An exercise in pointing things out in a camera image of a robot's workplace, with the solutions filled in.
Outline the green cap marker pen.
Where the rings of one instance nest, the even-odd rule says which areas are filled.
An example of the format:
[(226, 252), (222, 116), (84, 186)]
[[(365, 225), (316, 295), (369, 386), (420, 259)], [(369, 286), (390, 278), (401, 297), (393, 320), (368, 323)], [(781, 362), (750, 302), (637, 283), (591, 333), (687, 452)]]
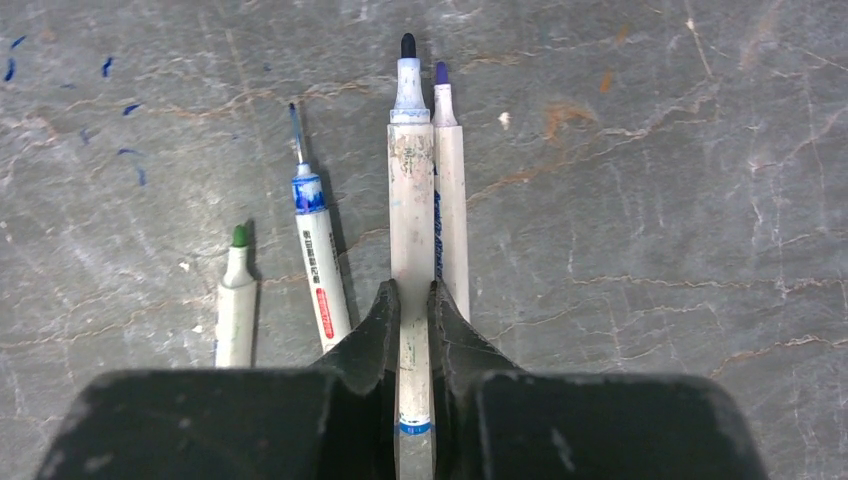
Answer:
[(236, 225), (227, 265), (218, 283), (214, 366), (249, 368), (253, 365), (257, 280), (249, 266), (249, 229)]

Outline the purple cap marker pen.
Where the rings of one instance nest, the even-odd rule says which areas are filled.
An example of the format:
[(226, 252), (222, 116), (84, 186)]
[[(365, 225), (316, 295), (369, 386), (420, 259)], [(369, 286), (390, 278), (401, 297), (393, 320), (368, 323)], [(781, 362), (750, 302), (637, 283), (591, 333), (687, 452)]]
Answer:
[(469, 320), (464, 132), (454, 114), (452, 85), (444, 62), (435, 66), (433, 90), (435, 274), (448, 287), (462, 317)]

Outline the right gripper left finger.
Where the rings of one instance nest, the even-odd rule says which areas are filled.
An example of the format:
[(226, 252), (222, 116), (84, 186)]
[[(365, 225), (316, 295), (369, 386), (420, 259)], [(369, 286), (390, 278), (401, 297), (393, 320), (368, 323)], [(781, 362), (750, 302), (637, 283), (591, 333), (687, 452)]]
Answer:
[(119, 370), (72, 402), (39, 479), (393, 479), (399, 290), (305, 367)]

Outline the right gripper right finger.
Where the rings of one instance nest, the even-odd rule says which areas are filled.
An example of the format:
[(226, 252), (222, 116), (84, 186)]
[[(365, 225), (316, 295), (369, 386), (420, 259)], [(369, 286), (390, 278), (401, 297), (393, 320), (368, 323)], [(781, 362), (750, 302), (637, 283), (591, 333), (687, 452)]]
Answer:
[(764, 479), (734, 399), (699, 376), (532, 373), (428, 295), (438, 479)]

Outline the dark blue cap marker pen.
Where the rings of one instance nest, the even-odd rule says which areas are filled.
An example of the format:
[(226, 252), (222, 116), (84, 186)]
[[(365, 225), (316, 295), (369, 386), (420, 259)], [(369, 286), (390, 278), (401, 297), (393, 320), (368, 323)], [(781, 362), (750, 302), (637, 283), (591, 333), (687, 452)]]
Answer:
[(351, 323), (322, 180), (306, 159), (296, 106), (291, 103), (288, 111), (297, 158), (296, 172), (291, 180), (295, 224), (319, 339), (326, 353), (351, 332)]

